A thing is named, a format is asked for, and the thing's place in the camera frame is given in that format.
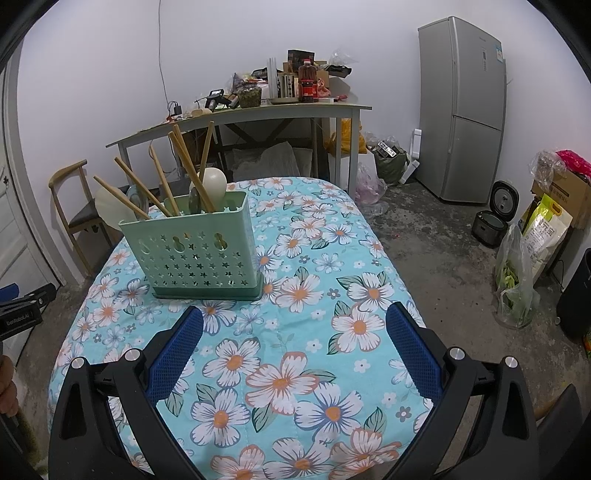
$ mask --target door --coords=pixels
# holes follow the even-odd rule
[[[47,283],[59,283],[46,263],[31,234],[8,168],[4,138],[5,72],[0,72],[0,287],[16,283],[25,295]],[[4,341],[4,355],[17,363],[31,331],[21,332]]]
[[[486,203],[499,161],[501,132],[458,117],[453,123],[452,152],[441,198]]]

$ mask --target person's hand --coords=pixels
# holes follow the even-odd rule
[[[14,366],[7,356],[0,357],[0,413],[14,417],[18,412],[17,386],[12,381]]]

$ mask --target refrigerator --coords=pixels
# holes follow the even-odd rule
[[[449,17],[418,29],[417,179],[442,200],[486,203],[501,153],[506,68],[501,42]]]

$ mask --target chopstick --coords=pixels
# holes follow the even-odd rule
[[[129,168],[119,157],[115,157],[115,163],[121,167],[127,176],[134,181],[134,183],[144,191],[144,193],[148,196],[148,198],[152,201],[159,210],[165,214],[167,217],[172,217],[171,213],[167,210],[167,208],[160,203],[160,201],[154,196],[154,194],[148,190],[148,187],[142,183],[142,181],[135,175],[135,173]]]
[[[168,182],[166,181],[166,175],[164,175],[164,170],[162,170],[162,165],[160,165],[154,147],[150,145],[148,151],[150,152],[150,157],[152,157],[152,160],[154,160],[154,165],[156,166],[158,177],[160,178],[160,182],[162,183],[162,187],[164,188],[164,193],[166,193],[166,196],[168,197],[170,206],[173,209],[174,216],[178,217],[181,215],[181,212],[178,209],[177,201],[174,199],[173,192],[170,191],[170,185],[168,185]]]
[[[177,154],[180,157],[181,162],[183,163],[183,167],[185,168],[185,170],[187,170],[187,173],[189,174],[191,181],[193,182],[193,184],[195,185],[195,188],[199,192],[199,196],[201,197],[201,199],[203,201],[203,206],[205,207],[205,211],[207,211],[208,213],[212,213],[212,212],[217,211],[216,208],[214,207],[211,199],[209,198],[207,191],[203,187],[203,183],[201,182],[201,180],[199,180],[199,176],[197,175],[197,172],[195,171],[195,167],[193,166],[193,163],[191,163],[191,159],[184,152],[183,147],[181,146],[181,143],[178,141],[177,136],[174,134],[174,132],[170,132],[168,134],[168,137],[169,137],[170,141],[173,143],[174,149],[177,151]]]
[[[119,200],[121,203],[123,203],[126,207],[131,208],[135,213],[137,213],[144,220],[150,220],[150,216],[146,212],[144,212],[141,208],[139,208],[137,205],[134,205],[133,203],[131,203],[129,201],[129,199],[125,195],[123,195],[121,190],[116,189],[115,187],[112,187],[111,185],[109,185],[107,182],[100,179],[96,175],[94,176],[94,179],[97,182],[99,182],[105,188],[105,190],[108,190],[109,193],[111,193],[117,200]]]
[[[201,165],[199,166],[199,180],[203,181],[205,175],[205,165],[207,164],[207,157],[209,156],[209,145],[212,142],[213,122],[209,122],[207,126],[207,134],[205,135],[205,143],[203,145],[203,154],[201,155]]]

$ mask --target plastic bag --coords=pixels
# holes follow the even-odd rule
[[[530,172],[541,189],[547,192],[550,189],[550,185],[552,185],[554,172],[559,175],[564,174],[566,172],[566,165],[556,153],[542,150],[530,162]]]
[[[531,322],[531,313],[540,304],[534,290],[530,255],[521,232],[510,225],[496,255],[497,316],[503,323],[523,328]]]
[[[376,203],[388,186],[386,182],[378,178],[378,173],[371,171],[364,163],[359,163],[357,170],[357,185],[355,186],[355,203],[362,205],[371,205]]]
[[[341,155],[351,154],[351,119],[343,118],[340,121],[341,139],[340,139],[340,152]],[[333,132],[326,142],[324,142],[324,148],[332,155],[336,155],[336,132]],[[359,153],[367,153],[365,148],[365,139],[361,132],[359,132]]]
[[[560,150],[556,154],[566,163],[567,168],[575,173],[582,173],[591,179],[591,164],[572,150]]]

